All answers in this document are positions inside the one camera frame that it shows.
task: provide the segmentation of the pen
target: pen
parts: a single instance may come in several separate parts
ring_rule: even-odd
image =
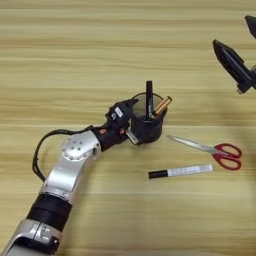
[[[203,172],[211,172],[213,170],[213,166],[211,164],[207,165],[196,165],[196,166],[188,166],[176,169],[166,169],[159,171],[151,171],[148,173],[149,179],[154,178],[163,178],[163,177],[172,177],[172,176],[183,176],[190,174],[197,174]]]

